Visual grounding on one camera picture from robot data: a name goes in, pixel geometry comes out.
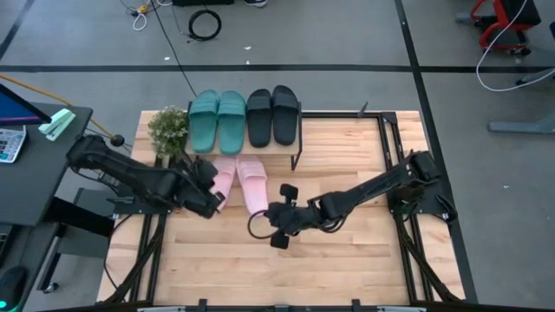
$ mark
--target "black slipper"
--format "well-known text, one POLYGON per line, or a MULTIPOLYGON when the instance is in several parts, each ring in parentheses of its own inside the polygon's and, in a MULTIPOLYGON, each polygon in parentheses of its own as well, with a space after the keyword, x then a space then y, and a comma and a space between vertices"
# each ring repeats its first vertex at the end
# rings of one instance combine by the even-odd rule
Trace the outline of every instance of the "black slipper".
POLYGON ((254 91, 246 102, 246 124, 249 141, 254 147, 265 147, 271 137, 271 95, 266 89, 254 91))
POLYGON ((274 139, 276 142, 289 146, 297 138, 298 101, 297 97, 286 86, 277 86, 271 95, 274 120, 274 139))

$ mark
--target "calculator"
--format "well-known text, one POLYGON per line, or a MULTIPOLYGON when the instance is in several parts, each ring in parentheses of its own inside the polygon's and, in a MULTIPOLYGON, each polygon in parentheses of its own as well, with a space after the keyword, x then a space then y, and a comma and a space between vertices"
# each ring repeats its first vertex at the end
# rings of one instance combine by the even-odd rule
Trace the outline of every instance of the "calculator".
POLYGON ((0 163, 15 162, 26 137, 25 126, 23 126, 23 131, 0 128, 0 163))

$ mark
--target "wooden table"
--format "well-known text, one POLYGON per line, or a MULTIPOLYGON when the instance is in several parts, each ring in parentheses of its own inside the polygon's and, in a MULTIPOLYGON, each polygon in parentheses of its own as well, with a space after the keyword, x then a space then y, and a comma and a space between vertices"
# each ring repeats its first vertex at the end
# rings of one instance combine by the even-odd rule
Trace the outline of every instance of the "wooden table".
MULTIPOLYGON (((419 113, 396 113, 406 153, 427 150, 419 113)), ((155 159, 147 135, 152 116, 153 112, 142 112, 132 153, 149 165, 155 159)), ((299 202, 304 203, 385 171, 375 120, 306 119, 303 137, 303 157, 295 172, 288 156, 260 156, 270 202, 283 200, 283 183, 297 186, 299 202)), ((392 138, 389 127, 388 137, 392 138)), ((168 217, 155 304, 196 305, 200 298, 208 299, 209 305, 350 305, 353 298, 367 305, 408 303, 395 224, 384 196, 357 207, 339 232, 303 231, 291 239, 288 250, 249 236, 244 205, 236 180, 227 206, 212 219, 186 210, 168 217)), ((455 295, 464 297, 447 226, 432 216, 418 218, 430 265, 455 295)), ((134 264, 142 219, 131 217, 112 239, 107 264, 117 283, 134 264)), ((146 292, 148 268, 140 298, 146 292)), ((417 268, 413 261, 422 299, 417 268)), ((113 291, 104 276, 98 299, 113 291)))

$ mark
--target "white cable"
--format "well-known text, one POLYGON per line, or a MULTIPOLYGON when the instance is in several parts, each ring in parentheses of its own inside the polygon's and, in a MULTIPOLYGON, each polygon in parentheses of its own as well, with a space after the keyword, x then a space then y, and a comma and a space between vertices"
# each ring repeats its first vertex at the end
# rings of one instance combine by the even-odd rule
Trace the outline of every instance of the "white cable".
POLYGON ((495 44, 495 42, 497 42, 497 39, 499 39, 501 37, 501 35, 503 35, 503 33, 509 29, 514 22, 517 20, 517 18, 519 18, 520 13, 522 13, 522 11, 524 10, 526 3, 528 2, 528 0, 525 0, 524 3, 522 4, 522 7, 519 10, 519 13, 517 13, 517 15, 514 17, 514 19, 503 29, 501 30, 501 32, 495 37, 495 39, 493 39, 493 41, 489 44, 489 46, 487 47, 486 51, 484 52, 484 55, 482 56, 482 58, 480 59, 480 61, 478 62, 478 65, 476 66, 476 75, 478 76, 478 81, 480 81, 480 84, 482 85, 482 87, 493 91, 493 92, 507 92, 507 91, 513 91, 516 90, 518 88, 522 88, 522 87, 526 87, 526 86, 530 86, 533 83, 536 82, 540 82, 542 80, 544 80, 547 77, 552 76, 553 74, 555 74, 555 68, 549 72, 547 75, 542 76, 541 78, 536 79, 535 81, 530 81, 512 88, 503 88, 503 89, 496 89, 496 88, 491 88, 488 87, 483 81, 482 78, 480 77, 480 65, 482 64, 482 62, 484 61, 484 59, 486 58, 487 53, 489 53, 489 50, 492 48, 492 46, 495 44))
POLYGON ((147 26, 147 17, 146 17, 144 14, 139 13, 139 15, 135 18, 135 21, 133 22, 133 29, 135 29, 135 30, 137 30, 137 31, 141 31, 141 30, 143 30, 146 26, 147 26), (139 19, 140 19, 141 17, 145 19, 145 23, 144 23, 141 27, 137 28, 137 21, 139 21, 139 19))
POLYGON ((156 2, 158 3, 158 5, 161 5, 161 6, 170 6, 173 4, 173 1, 170 1, 169 3, 163 3, 160 0, 156 0, 156 2))

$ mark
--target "red chair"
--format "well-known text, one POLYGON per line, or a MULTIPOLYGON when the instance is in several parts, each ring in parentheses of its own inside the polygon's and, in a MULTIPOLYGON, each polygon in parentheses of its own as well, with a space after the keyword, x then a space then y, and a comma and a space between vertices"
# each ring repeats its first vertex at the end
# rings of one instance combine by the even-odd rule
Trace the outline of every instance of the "red chair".
MULTIPOLYGON (((482 29, 483 34, 480 37, 479 43, 484 49, 517 16, 525 0, 493 0, 495 16, 477 16, 476 12, 478 12, 485 1, 487 0, 478 0, 470 13, 470 19, 474 21, 474 26, 482 29)), ((524 31, 540 23, 541 19, 539 18, 536 4, 533 0, 528 0, 519 18, 506 31, 506 33, 512 32, 512 34, 507 34, 506 36, 506 33, 504 33, 492 46, 492 49, 510 50, 515 55, 529 55, 531 51, 526 48, 528 40, 524 31)))

